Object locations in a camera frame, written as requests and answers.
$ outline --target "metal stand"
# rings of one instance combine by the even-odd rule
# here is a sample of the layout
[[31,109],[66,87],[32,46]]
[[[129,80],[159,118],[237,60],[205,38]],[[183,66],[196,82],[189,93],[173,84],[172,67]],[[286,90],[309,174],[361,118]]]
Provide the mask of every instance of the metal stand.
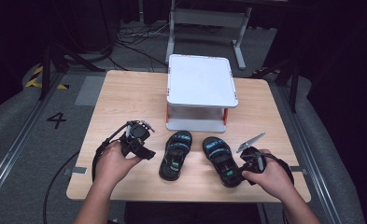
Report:
[[82,57],[78,56],[76,53],[70,51],[69,49],[64,48],[63,46],[57,43],[51,43],[47,46],[44,52],[43,58],[43,83],[41,94],[39,97],[39,101],[43,100],[44,97],[49,92],[49,81],[50,81],[50,64],[53,62],[58,73],[65,73],[69,69],[69,65],[67,64],[67,60],[64,55],[69,55],[71,58],[76,60],[77,62],[83,64],[86,68],[90,69],[94,72],[105,72],[105,69],[98,68],[92,63],[87,62]]
[[[314,6],[294,6],[294,5],[286,5],[285,10],[290,12],[307,12],[314,13],[316,5]],[[321,28],[321,23],[314,22],[309,24],[308,27],[303,32],[303,36],[300,38],[297,46],[292,51],[287,59],[283,60],[276,65],[273,65],[269,68],[266,68],[260,72],[254,72],[249,78],[262,78],[270,73],[273,73],[276,69],[280,70],[277,78],[275,79],[275,84],[277,86],[284,86],[291,78],[291,87],[290,87],[290,96],[289,96],[289,104],[290,109],[293,113],[296,113],[296,95],[297,95],[297,87],[299,83],[299,70],[300,63],[302,61],[303,55],[308,51],[309,47],[315,41],[316,33]]]
[[171,18],[169,23],[169,39],[166,50],[165,61],[168,63],[169,56],[174,53],[175,47],[175,24],[187,23],[196,25],[214,25],[231,28],[239,28],[239,35],[233,40],[233,50],[240,69],[246,69],[244,58],[241,52],[241,42],[244,38],[247,22],[250,18],[251,7],[248,7],[245,13],[217,12],[206,10],[194,10],[185,8],[176,8],[175,0],[172,0]]

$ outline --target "person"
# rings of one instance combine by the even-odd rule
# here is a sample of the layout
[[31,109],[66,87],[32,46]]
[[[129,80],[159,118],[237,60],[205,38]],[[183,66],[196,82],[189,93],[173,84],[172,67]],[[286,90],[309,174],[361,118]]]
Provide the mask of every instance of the person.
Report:
[[[262,149],[261,152],[270,153],[267,149]],[[96,178],[74,223],[107,223],[113,189],[139,162],[141,159],[138,157],[126,159],[122,156],[120,142],[110,143],[97,163]],[[285,170],[273,159],[266,158],[266,162],[267,167],[262,174],[244,171],[242,176],[257,183],[268,194],[280,200],[290,224],[320,223],[294,188]]]

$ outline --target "black backdrop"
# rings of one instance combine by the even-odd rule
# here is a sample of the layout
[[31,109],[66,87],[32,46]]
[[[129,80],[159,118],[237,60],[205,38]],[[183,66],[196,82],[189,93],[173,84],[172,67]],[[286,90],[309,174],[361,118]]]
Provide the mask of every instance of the black backdrop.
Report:
[[127,8],[123,4],[128,3],[126,0],[0,0],[0,104],[22,90],[23,76],[42,62],[50,41],[75,53],[97,52],[111,44],[113,32],[119,30],[122,11],[126,21],[139,17],[137,3],[128,11],[122,10]]
[[320,1],[315,15],[287,15],[264,66],[302,46],[300,76],[312,82],[307,97],[357,188],[367,223],[367,1]]

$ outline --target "sandal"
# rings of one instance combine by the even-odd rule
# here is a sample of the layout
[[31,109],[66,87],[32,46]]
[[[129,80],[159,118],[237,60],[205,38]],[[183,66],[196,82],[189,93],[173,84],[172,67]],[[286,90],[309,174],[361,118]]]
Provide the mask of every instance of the sandal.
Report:
[[238,166],[233,160],[232,151],[223,140],[217,137],[207,137],[203,142],[203,150],[225,187],[233,188],[242,182],[242,178],[237,174]]
[[180,176],[180,169],[191,150],[192,137],[187,131],[174,133],[166,142],[165,154],[160,166],[160,177],[174,181]]

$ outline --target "finger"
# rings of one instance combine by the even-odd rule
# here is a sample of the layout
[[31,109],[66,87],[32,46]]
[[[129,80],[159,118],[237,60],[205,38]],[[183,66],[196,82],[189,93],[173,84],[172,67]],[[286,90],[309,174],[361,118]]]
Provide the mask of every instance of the finger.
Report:
[[250,171],[243,171],[242,172],[242,176],[245,179],[248,179],[248,180],[253,181],[255,183],[258,183],[259,180],[261,179],[261,175],[260,174],[255,174],[255,173],[252,173]]
[[141,158],[139,158],[139,157],[137,157],[137,156],[134,156],[134,157],[132,157],[132,158],[130,158],[130,159],[127,159],[127,161],[131,164],[131,167],[134,167],[134,166],[136,166],[139,162],[141,162],[141,161],[142,161],[142,159],[141,159]]
[[271,154],[271,151],[268,150],[268,149],[260,149],[259,152],[261,152],[261,153],[270,153]]
[[119,141],[117,141],[117,140],[113,140],[112,142],[110,142],[110,143],[109,143],[109,145],[107,145],[107,147],[106,147],[106,148],[118,147],[118,146],[119,146],[119,144],[120,144],[120,142],[119,142]]

